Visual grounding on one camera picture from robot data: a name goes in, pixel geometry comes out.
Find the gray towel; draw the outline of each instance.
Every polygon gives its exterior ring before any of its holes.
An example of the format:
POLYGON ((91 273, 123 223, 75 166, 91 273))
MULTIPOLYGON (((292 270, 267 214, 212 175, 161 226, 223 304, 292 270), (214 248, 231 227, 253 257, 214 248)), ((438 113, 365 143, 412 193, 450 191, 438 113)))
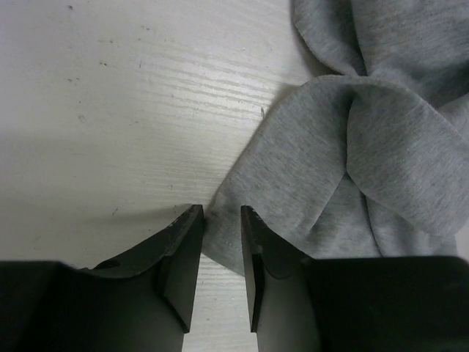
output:
POLYGON ((290 95, 215 196, 203 252, 243 273, 240 206, 316 258, 456 254, 469 217, 468 0, 297 0, 343 76, 290 95))

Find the black plastic part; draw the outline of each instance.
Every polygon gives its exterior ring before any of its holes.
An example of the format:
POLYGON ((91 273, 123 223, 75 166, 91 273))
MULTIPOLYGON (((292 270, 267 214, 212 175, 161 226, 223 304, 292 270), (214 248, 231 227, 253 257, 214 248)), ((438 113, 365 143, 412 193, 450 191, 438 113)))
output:
POLYGON ((0 263, 0 351, 181 351, 203 232, 193 205, 92 270, 0 263))
POLYGON ((251 329, 269 352, 468 352, 456 257, 313 260, 242 207, 251 329))

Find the gray cloth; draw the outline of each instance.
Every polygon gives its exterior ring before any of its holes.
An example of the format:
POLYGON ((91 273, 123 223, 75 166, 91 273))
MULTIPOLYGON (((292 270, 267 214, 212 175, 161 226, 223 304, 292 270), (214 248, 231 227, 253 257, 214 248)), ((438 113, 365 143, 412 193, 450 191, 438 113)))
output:
POLYGON ((316 258, 456 254, 469 217, 467 0, 297 0, 343 76, 290 95, 215 196, 203 252, 243 273, 240 206, 316 258))

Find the crumpled gray fabric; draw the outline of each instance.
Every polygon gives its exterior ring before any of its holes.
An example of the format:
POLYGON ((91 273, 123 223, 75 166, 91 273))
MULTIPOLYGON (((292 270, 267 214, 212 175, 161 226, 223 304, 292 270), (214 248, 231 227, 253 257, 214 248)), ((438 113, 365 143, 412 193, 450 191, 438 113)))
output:
POLYGON ((297 0, 343 76, 262 123, 215 196, 203 252, 243 273, 240 206, 315 258, 456 254, 469 217, 467 0, 297 0))

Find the white wooden surface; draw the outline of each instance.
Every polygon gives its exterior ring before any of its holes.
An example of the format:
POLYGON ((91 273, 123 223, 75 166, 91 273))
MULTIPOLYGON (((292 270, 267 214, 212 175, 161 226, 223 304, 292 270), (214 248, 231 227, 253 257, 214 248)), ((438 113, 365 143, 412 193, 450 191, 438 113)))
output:
MULTIPOLYGON (((290 0, 0 2, 0 258, 94 266, 206 205, 320 71, 290 0)), ((184 351, 257 351, 243 279, 199 273, 184 351)))

